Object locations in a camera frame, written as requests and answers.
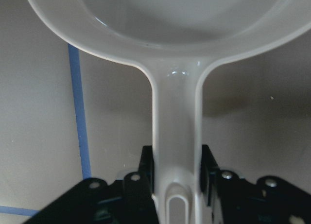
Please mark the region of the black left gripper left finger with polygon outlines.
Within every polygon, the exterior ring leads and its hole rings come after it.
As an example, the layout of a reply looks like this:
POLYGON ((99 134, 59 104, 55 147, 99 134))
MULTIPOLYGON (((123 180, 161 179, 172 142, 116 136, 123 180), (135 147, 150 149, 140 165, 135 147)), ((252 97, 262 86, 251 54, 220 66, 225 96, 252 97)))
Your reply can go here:
POLYGON ((40 212, 28 224, 156 224, 154 160, 151 146, 142 148, 138 170, 107 184, 84 179, 40 212))

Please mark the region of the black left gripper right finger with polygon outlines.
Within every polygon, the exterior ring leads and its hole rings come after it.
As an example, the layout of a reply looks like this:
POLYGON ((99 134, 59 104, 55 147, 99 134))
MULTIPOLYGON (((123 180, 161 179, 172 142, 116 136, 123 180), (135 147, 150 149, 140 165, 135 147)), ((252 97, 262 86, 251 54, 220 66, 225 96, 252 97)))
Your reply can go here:
POLYGON ((221 169, 207 145, 202 146, 200 189, 214 224, 309 224, 311 196, 276 176, 256 183, 221 169))

